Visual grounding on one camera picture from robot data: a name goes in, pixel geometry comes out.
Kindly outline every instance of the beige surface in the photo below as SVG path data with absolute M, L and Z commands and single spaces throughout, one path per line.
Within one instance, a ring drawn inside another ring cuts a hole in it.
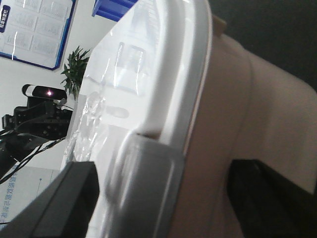
M 225 189 L 234 158 L 260 159 L 312 191 L 316 121 L 309 86 L 215 37 L 169 238 L 243 237 Z

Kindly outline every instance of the framed poster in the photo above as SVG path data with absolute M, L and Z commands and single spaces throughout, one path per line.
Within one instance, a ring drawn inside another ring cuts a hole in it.
M 76 0 L 0 0 L 0 57 L 55 70 Z

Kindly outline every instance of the blue frame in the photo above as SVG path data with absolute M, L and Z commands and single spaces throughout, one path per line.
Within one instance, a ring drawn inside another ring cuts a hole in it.
M 59 50 L 58 50 L 58 54 L 57 54 L 56 64 L 55 64 L 55 66 L 53 68 L 46 67 L 46 66 L 43 66 L 43 65 L 40 65 L 40 64 L 36 64 L 36 63 L 32 63 L 32 62 L 28 62 L 28 61 L 25 61 L 25 60 L 22 60 L 22 59 L 18 59 L 16 56 L 13 56 L 13 60 L 14 61 L 18 61 L 18 62 L 22 62 L 22 63 L 27 63 L 27 64 L 30 64 L 30 65 L 33 65 L 33 66 L 36 66 L 36 67 L 45 68 L 45 69 L 48 69 L 48 70 L 58 69 L 60 67 L 60 65 L 61 65 L 61 59 L 62 59 L 63 52 L 64 52 L 64 49 L 65 49 L 66 39 L 67 39 L 67 35 L 68 35 L 68 32 L 69 32 L 69 28 L 70 28 L 70 22 L 72 20 L 73 13 L 74 13 L 74 10 L 75 10 L 76 0 L 72 0 L 72 2 L 73 2 L 73 5 L 72 5 L 71 11 L 70 11 L 69 18 L 66 20 L 66 24 L 65 24 L 65 28 L 64 28 L 64 32 L 63 32 L 63 37 L 62 37 L 62 40 L 61 40 L 61 43 L 60 43 L 60 46 L 59 46 Z M 9 54 L 3 53 L 3 52 L 0 52 L 0 57 L 7 58 L 7 59 L 10 59 L 10 60 L 12 59 L 12 55 L 9 55 Z
M 138 0 L 95 0 L 92 16 L 119 21 Z

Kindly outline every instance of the black plastic part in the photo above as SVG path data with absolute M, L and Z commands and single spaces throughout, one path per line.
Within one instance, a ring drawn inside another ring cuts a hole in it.
M 34 107 L 42 102 L 53 102 L 53 100 L 50 99 L 43 99 L 43 98 L 33 98 L 33 97 L 28 97 L 28 101 L 27 101 L 27 108 L 31 108 Z
M 314 197 L 315 197 L 315 199 L 317 199 L 317 182 L 316 182 L 316 187 L 315 187 Z
M 69 162 L 1 232 L 1 238 L 84 238 L 99 196 L 93 162 Z
M 16 163 L 6 148 L 6 143 L 0 143 L 0 178 L 2 178 Z
M 234 160 L 228 195 L 245 238 L 316 238 L 317 203 L 258 160 Z
M 6 114 L 2 117 L 2 128 L 4 130 L 13 130 L 14 129 L 13 116 Z
M 67 135 L 72 111 L 61 110 L 53 101 L 44 101 L 31 108 L 14 109 L 14 129 L 47 140 L 58 140 Z
M 2 151 L 7 152 L 0 155 L 0 159 L 12 157 L 16 161 L 21 162 L 27 157 L 36 147 L 43 145 L 49 140 L 36 137 L 31 134 L 18 134 L 11 131 L 5 135 L 0 136 L 0 147 Z

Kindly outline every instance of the blue bin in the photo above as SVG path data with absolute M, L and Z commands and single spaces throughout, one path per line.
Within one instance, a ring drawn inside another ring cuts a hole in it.
M 93 16 L 97 14 L 113 21 L 119 21 L 137 1 L 138 0 L 96 0 Z

